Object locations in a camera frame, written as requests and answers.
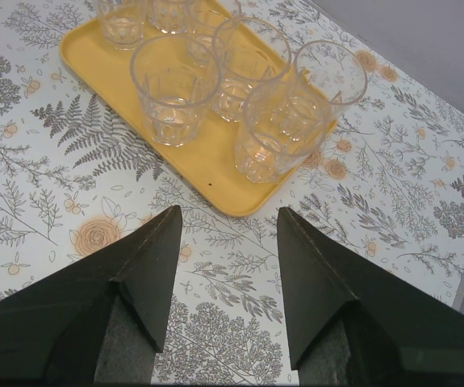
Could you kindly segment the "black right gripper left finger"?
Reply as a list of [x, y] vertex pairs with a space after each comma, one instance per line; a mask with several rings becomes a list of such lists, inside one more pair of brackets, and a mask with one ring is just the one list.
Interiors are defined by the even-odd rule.
[[171, 206], [0, 301], [0, 386], [146, 386], [166, 338], [182, 233]]

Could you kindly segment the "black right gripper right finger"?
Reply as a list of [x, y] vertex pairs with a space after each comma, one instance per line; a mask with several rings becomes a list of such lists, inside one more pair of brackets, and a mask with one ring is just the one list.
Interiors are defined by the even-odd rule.
[[464, 315], [329, 238], [288, 207], [278, 258], [302, 386], [464, 386]]

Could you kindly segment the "clear tall glass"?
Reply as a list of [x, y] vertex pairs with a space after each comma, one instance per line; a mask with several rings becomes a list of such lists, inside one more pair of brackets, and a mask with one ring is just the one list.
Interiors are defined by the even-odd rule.
[[228, 122], [241, 119], [245, 99], [255, 87], [283, 79], [292, 62], [291, 46], [283, 33], [254, 17], [221, 23], [213, 35], [212, 50], [222, 81], [211, 108]]

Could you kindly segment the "clear small glass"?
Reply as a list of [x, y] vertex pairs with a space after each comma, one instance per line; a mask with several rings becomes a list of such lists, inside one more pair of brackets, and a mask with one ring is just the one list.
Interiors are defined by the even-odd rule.
[[187, 1], [186, 7], [187, 33], [190, 36], [187, 50], [198, 65], [205, 65], [215, 30], [226, 20], [241, 16], [241, 3], [237, 0], [195, 0]]
[[133, 50], [144, 38], [146, 1], [92, 1], [106, 40], [119, 50]]

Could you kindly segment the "clear large glass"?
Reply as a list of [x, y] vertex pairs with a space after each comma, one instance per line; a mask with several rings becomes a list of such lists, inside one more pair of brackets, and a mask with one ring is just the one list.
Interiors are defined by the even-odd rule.
[[165, 34], [186, 33], [188, 10], [192, 3], [187, 0], [148, 0], [148, 21]]

